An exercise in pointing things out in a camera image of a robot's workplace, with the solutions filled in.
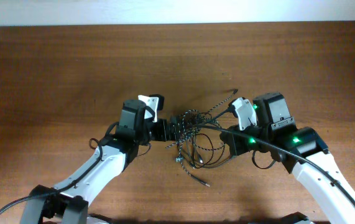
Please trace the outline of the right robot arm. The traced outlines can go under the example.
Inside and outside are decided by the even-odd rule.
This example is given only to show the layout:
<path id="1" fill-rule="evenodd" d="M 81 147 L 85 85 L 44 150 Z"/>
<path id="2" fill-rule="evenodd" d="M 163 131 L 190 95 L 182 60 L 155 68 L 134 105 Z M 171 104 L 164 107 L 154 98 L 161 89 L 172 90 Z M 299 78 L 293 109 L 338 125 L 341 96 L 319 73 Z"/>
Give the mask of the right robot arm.
<path id="1" fill-rule="evenodd" d="M 320 135 L 310 127 L 297 128 L 281 93 L 237 98 L 228 111 L 238 123 L 220 138 L 232 155 L 270 153 L 304 186 L 330 223 L 355 223 L 354 189 Z"/>

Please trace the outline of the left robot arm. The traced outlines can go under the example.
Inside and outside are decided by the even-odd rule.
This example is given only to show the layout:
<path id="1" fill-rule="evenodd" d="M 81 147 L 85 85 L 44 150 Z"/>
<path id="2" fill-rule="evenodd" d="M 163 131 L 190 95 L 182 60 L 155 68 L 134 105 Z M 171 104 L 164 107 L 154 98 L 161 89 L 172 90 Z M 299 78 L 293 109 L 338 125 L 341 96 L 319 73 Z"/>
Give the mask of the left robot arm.
<path id="1" fill-rule="evenodd" d="M 151 141 L 176 141 L 183 122 L 176 116 L 159 119 L 163 108 L 160 95 L 142 96 L 123 103 L 119 122 L 111 125 L 93 155 L 71 176 L 52 188 L 42 185 L 31 191 L 21 223 L 42 223 L 44 218 L 60 217 L 62 223 L 102 223 L 91 217 L 88 208 L 105 186 L 137 157 L 140 146 Z"/>

